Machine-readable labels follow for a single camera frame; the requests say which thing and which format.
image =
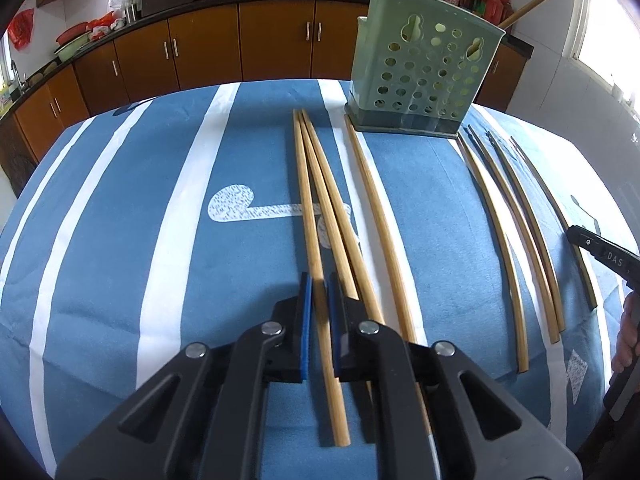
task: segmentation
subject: table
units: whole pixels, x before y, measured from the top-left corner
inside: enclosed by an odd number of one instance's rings
[[[68,128],[0,237],[0,402],[52,474],[65,453],[189,342],[218,346],[296,294],[306,270],[293,108],[306,108],[380,295],[398,327],[382,248],[344,129],[348,84],[281,80],[183,91]],[[602,181],[560,137],[473,107],[476,132],[514,136],[573,222],[637,251]],[[456,343],[573,450],[599,416],[626,294],[594,260],[588,307],[555,213],[522,162],[558,274],[567,329],[551,345],[522,241],[494,189],[518,267],[530,369],[516,373],[513,315],[493,228],[452,142],[364,134],[424,344]],[[321,241],[327,245],[326,237]],[[333,269],[324,249],[325,273]],[[352,445],[329,447],[315,339],[310,379],[271,388],[262,478],[374,478],[353,396]]]

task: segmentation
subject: human hand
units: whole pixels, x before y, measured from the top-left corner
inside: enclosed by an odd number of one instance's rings
[[[638,330],[631,323],[631,312],[636,308],[640,308],[640,295],[632,292],[625,298],[624,311],[620,318],[620,332],[616,341],[616,354],[611,360],[611,368],[617,373],[631,364],[634,355],[640,355]]]

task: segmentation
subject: metal screw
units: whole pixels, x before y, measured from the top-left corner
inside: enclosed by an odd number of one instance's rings
[[[260,328],[264,335],[278,335],[282,332],[282,325],[277,321],[266,321]]]
[[[380,332],[380,326],[375,321],[361,321],[358,330],[366,335],[374,335]]]
[[[456,353],[456,347],[453,346],[449,341],[438,341],[434,345],[433,349],[436,351],[436,354],[443,357],[451,357]]]
[[[184,353],[191,359],[199,359],[200,357],[204,357],[204,354],[207,353],[207,347],[202,343],[191,343],[187,346]]]

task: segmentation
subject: keyhole-shaped hole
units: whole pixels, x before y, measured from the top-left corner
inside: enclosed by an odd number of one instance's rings
[[[417,14],[409,16],[409,20],[400,31],[400,36],[405,41],[420,41],[422,37],[422,18]]]
[[[469,61],[480,61],[482,57],[482,47],[484,46],[484,38],[475,38],[473,43],[466,50],[466,58]]]

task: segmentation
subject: blue tablecloth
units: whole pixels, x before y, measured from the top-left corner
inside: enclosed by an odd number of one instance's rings
[[[178,92],[76,124],[47,153],[0,237],[0,402],[49,473],[181,347],[231,342],[268,318],[277,300],[296,294],[307,264],[293,108],[306,108],[316,126],[386,322],[398,326],[344,130],[347,91],[346,83],[299,80]],[[460,154],[446,139],[364,134],[418,336],[455,342],[576,449],[600,412],[625,291],[593,260],[603,300],[591,311],[558,219],[508,136],[572,222],[594,229],[573,195],[603,236],[631,250],[635,241],[572,144],[481,107],[469,111],[467,123],[479,133],[490,128],[510,150],[552,253],[567,329],[550,344],[526,252],[494,189],[526,310],[530,369],[516,374],[506,279]],[[323,257],[328,274],[330,252]],[[363,440],[347,387],[353,443],[326,446],[316,341],[311,355],[309,381],[272,386],[262,477],[374,478],[374,447]]]

